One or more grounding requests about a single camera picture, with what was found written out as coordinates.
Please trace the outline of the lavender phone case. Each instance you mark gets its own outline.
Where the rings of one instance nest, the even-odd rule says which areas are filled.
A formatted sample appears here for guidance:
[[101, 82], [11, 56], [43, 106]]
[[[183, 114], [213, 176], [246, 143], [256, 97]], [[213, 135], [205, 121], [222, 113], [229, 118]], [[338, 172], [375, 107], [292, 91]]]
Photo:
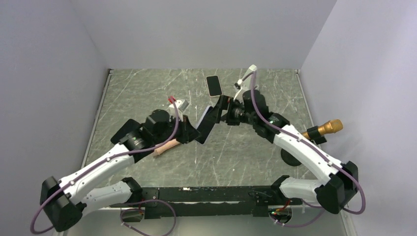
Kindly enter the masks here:
[[207, 106], [207, 107], [205, 108], [205, 110], [203, 111], [202, 116], [200, 117], [199, 121], [197, 122], [197, 124], [196, 124], [196, 126], [195, 126], [195, 128], [196, 128], [196, 129], [198, 129], [198, 128], [199, 128], [200, 124], [203, 122], [203, 120], [204, 120], [205, 116], [207, 115], [207, 113], [208, 113], [209, 111], [211, 111], [212, 109], [213, 109], [213, 107], [212, 107], [212, 106]]

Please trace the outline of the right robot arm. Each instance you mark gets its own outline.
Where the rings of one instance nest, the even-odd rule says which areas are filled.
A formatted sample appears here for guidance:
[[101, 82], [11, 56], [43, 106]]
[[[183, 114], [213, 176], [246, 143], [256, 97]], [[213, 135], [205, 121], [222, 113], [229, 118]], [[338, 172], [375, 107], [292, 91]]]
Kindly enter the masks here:
[[271, 191], [271, 198], [277, 204], [298, 198], [338, 214], [359, 192], [357, 165], [351, 161], [343, 163], [317, 148], [286, 118], [269, 111], [265, 97], [257, 90], [254, 94], [244, 92], [243, 101], [220, 96], [205, 118], [211, 123], [223, 121], [230, 126], [251, 125], [257, 135], [288, 152], [316, 177], [315, 180], [280, 177]]

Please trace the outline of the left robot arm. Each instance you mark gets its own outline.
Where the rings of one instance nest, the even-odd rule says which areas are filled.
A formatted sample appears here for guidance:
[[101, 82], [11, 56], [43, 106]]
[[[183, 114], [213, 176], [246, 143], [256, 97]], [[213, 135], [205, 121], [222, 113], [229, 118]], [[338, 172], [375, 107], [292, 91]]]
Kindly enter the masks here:
[[109, 187], [99, 188], [105, 179], [150, 155], [171, 140], [187, 144], [201, 135], [180, 111], [154, 110], [139, 123], [128, 119], [111, 138], [113, 147], [82, 169], [61, 179], [51, 176], [41, 185], [40, 206], [52, 229], [63, 232], [82, 217], [113, 204], [136, 206], [142, 199], [138, 182], [125, 177]]

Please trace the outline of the black smartphone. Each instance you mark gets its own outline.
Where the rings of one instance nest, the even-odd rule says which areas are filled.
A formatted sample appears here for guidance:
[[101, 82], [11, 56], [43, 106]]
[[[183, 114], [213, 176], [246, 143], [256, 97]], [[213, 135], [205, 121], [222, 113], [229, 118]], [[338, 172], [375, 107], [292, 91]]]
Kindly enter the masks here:
[[199, 130], [202, 134], [201, 140], [197, 141], [200, 144], [204, 144], [209, 136], [209, 134], [211, 133], [212, 129], [214, 128], [214, 126], [217, 123], [213, 123], [209, 120], [209, 116], [208, 113], [205, 116], [203, 122], [200, 124], [199, 128], [197, 130]]

